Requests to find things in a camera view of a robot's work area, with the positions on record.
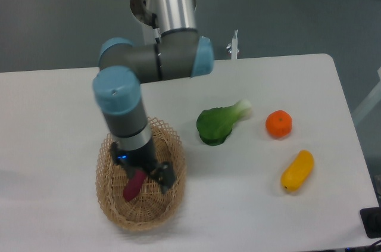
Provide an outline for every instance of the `gray floor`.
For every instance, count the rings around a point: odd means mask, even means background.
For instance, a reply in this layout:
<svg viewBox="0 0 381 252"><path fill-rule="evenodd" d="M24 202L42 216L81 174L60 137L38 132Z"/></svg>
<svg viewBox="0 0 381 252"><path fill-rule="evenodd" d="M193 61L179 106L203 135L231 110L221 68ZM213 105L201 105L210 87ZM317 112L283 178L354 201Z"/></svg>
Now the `gray floor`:
<svg viewBox="0 0 381 252"><path fill-rule="evenodd" d="M0 71L95 67L101 44L143 44L129 0L0 0ZM381 0L197 0L217 59L239 29L241 58L327 53L353 111L379 81ZM359 125L371 175L381 174L381 104Z"/></svg>

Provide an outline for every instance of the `black object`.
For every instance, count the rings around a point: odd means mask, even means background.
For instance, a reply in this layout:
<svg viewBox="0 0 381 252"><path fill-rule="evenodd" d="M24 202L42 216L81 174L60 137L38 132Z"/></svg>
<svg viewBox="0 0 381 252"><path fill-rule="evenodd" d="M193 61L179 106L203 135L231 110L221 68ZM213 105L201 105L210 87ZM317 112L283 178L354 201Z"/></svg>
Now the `black object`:
<svg viewBox="0 0 381 252"><path fill-rule="evenodd" d="M176 181L176 175L170 162L159 163L151 157L155 155L152 152L155 152L152 139L143 147L133 151L120 150L116 142L110 146L113 163L121 166L129 179L133 179L136 169L141 169L160 185L161 193L165 194Z"/></svg>
<svg viewBox="0 0 381 252"><path fill-rule="evenodd" d="M369 238L381 238L381 207L361 209L365 232Z"/></svg>

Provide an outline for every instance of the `orange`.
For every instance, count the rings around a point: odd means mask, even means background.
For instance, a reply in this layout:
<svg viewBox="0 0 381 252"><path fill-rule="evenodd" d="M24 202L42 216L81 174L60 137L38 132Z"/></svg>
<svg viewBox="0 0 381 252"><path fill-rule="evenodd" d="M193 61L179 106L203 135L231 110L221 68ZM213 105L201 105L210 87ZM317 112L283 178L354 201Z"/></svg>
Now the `orange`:
<svg viewBox="0 0 381 252"><path fill-rule="evenodd" d="M292 129L292 118L283 110L275 111L268 115L266 129L275 138L287 136Z"/></svg>

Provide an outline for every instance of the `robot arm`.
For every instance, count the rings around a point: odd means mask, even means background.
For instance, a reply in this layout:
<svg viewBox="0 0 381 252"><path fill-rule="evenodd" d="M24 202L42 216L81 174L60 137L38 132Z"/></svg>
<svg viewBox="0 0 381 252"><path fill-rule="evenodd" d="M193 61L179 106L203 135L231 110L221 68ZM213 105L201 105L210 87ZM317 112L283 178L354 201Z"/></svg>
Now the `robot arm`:
<svg viewBox="0 0 381 252"><path fill-rule="evenodd" d="M155 158L140 83L208 74L214 63L210 40L197 32L192 0L155 0L155 9L152 20L160 27L161 42L134 47L126 39L108 40L101 49L101 71L93 81L96 101L113 136L114 164L129 177L126 200L139 193L145 175L157 181L163 193L176 179L171 164Z"/></svg>

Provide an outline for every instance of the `small white object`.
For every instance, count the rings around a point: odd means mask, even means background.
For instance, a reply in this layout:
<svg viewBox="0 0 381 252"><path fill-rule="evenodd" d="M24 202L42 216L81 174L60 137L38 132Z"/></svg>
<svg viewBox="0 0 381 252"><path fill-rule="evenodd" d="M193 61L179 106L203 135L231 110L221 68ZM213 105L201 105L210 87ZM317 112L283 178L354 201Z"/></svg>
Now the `small white object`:
<svg viewBox="0 0 381 252"><path fill-rule="evenodd" d="M232 60L237 59L238 55L238 30L234 31L233 39L232 39Z"/></svg>
<svg viewBox="0 0 381 252"><path fill-rule="evenodd" d="M378 74L381 80L381 67L378 69ZM381 101L381 81L370 91L365 99L353 111L352 119L353 124L358 126L360 122L368 115L369 112Z"/></svg>

